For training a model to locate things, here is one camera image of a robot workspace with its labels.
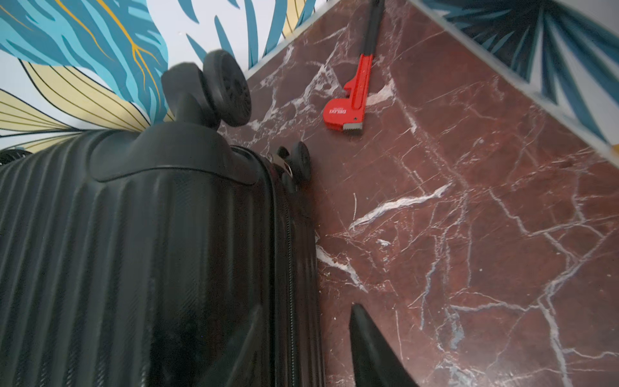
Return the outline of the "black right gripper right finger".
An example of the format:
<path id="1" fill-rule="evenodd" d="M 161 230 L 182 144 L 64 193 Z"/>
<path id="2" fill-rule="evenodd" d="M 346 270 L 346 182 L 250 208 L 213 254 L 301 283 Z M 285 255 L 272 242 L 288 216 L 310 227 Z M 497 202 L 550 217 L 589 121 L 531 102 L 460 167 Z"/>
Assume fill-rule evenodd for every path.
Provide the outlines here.
<path id="1" fill-rule="evenodd" d="M 349 333 L 356 386 L 418 387 L 361 304 L 351 307 Z"/>

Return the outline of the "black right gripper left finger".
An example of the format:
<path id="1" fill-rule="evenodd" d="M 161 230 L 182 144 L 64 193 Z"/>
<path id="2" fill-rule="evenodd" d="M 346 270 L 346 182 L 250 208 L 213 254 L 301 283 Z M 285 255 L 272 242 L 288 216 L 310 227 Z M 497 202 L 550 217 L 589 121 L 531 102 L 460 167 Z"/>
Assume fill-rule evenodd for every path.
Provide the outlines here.
<path id="1" fill-rule="evenodd" d="M 263 307 L 255 306 L 197 386 L 252 386 L 260 367 L 263 333 Z"/>

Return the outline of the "black hard-shell suitcase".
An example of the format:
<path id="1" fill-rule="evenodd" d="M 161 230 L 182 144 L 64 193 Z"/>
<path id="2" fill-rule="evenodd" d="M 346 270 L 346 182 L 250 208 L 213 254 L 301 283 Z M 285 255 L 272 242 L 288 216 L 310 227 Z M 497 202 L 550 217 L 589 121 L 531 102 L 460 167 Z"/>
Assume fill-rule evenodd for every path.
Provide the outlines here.
<path id="1" fill-rule="evenodd" d="M 1 154 L 1 383 L 197 386 L 255 306 L 252 386 L 322 386 L 308 148 L 262 156 L 235 58 L 162 77 L 175 120 Z"/>

